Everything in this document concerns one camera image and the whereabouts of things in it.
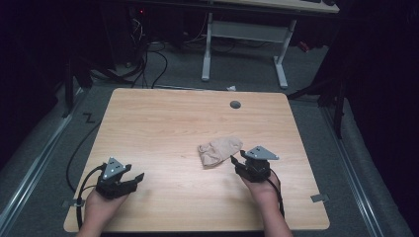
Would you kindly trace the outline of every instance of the tan rag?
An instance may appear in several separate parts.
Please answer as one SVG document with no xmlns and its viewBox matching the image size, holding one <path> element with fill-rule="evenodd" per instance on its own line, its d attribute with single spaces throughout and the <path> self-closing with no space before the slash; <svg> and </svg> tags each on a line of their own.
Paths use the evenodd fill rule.
<svg viewBox="0 0 419 237">
<path fill-rule="evenodd" d="M 214 166 L 237 153 L 243 142 L 234 136 L 221 137 L 210 143 L 198 146 L 204 166 Z"/>
</svg>

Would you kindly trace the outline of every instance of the electronic equipment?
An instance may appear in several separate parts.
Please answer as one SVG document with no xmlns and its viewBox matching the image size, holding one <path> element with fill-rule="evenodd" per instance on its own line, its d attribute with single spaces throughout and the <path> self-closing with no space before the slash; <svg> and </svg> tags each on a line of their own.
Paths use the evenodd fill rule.
<svg viewBox="0 0 419 237">
<path fill-rule="evenodd" d="M 233 156 L 230 156 L 231 163 L 234 164 L 237 175 L 252 183 L 264 182 L 268 179 L 271 176 L 268 160 L 280 159 L 280 157 L 262 146 L 256 146 L 249 151 L 240 150 L 240 155 L 246 159 L 244 165 L 239 163 Z"/>
<path fill-rule="evenodd" d="M 123 165 L 115 158 L 109 158 L 106 169 L 98 178 L 96 191 L 104 198 L 113 199 L 125 196 L 136 191 L 136 186 L 144 178 L 144 173 L 135 177 L 135 179 L 122 182 L 121 177 L 128 172 L 131 165 Z"/>
</svg>

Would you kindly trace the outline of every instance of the floor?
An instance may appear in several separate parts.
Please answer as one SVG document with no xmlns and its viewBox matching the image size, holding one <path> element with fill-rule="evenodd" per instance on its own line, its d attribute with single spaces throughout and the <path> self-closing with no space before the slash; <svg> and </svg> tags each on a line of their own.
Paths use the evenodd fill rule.
<svg viewBox="0 0 419 237">
<path fill-rule="evenodd" d="M 290 94 L 311 83 L 327 53 L 327 47 L 309 52 L 290 47 L 284 61 L 289 87 L 283 90 L 278 85 L 272 59 L 279 46 L 246 46 L 254 43 L 242 41 L 241 45 L 232 46 L 223 41 L 216 44 L 210 80 L 203 82 L 204 49 L 201 43 L 179 49 L 157 42 L 150 47 L 145 76 L 140 77 L 134 87 L 150 87 L 161 74 L 155 88 L 227 90 L 234 86 L 237 91 Z M 120 67 L 118 72 L 127 70 Z M 103 117 L 112 91 L 118 87 L 129 85 L 95 79 L 92 89 L 76 90 L 76 106 L 67 118 L 62 117 L 64 91 L 58 92 L 58 105 L 34 128 L 0 173 L 1 236 L 73 235 L 62 228 L 68 202 L 73 197 L 68 183 L 76 186 L 79 182 L 97 132 L 96 125 Z M 352 118 L 350 105 L 345 105 L 343 139 L 340 140 L 331 129 L 333 108 L 318 108 L 316 98 L 303 96 L 290 104 L 317 185 L 320 192 L 330 198 L 324 204 L 331 225 L 322 231 L 295 231 L 293 234 L 412 236 L 371 161 Z M 190 233 L 176 236 L 182 235 L 193 236 Z M 237 233 L 237 236 L 243 236 L 243 233 Z"/>
</svg>

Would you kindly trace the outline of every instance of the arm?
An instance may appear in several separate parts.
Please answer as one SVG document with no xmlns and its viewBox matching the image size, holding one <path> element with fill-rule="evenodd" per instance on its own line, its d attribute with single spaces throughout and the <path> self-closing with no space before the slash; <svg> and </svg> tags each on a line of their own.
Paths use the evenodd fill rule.
<svg viewBox="0 0 419 237">
<path fill-rule="evenodd" d="M 115 199 L 106 199 L 93 190 L 86 199 L 84 223 L 77 237 L 101 236 L 106 225 L 114 217 L 128 195 Z"/>
<path fill-rule="evenodd" d="M 269 179 L 279 188 L 275 175 L 271 173 Z M 262 221 L 265 229 L 266 237 L 288 237 L 293 236 L 286 221 L 280 213 L 277 193 L 268 183 L 251 183 L 243 179 L 243 183 L 247 186 L 253 199 L 262 214 Z"/>
</svg>

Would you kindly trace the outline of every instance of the table top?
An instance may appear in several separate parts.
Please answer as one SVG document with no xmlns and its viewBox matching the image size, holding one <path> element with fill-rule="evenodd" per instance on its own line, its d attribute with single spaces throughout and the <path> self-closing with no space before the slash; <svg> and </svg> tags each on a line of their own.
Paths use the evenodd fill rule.
<svg viewBox="0 0 419 237">
<path fill-rule="evenodd" d="M 233 109 L 231 101 L 241 107 Z M 280 156 L 270 163 L 282 182 L 291 229 L 328 228 L 324 204 L 310 198 L 319 190 L 284 94 L 117 89 L 81 182 L 111 156 L 132 165 L 122 181 L 142 172 L 145 176 L 106 231 L 262 230 L 253 199 L 231 162 L 204 168 L 199 156 L 199 145 L 231 135 L 243 142 L 243 150 L 262 145 Z M 239 154 L 235 157 L 244 162 Z M 86 187 L 95 185 L 97 177 Z M 64 229 L 78 230 L 75 207 Z"/>
<path fill-rule="evenodd" d="M 338 13 L 339 8 L 328 6 L 323 2 L 313 3 L 301 0 L 214 0 L 214 2 L 254 5 L 260 7 L 283 8 L 290 10 L 309 11 L 318 13 Z"/>
</svg>

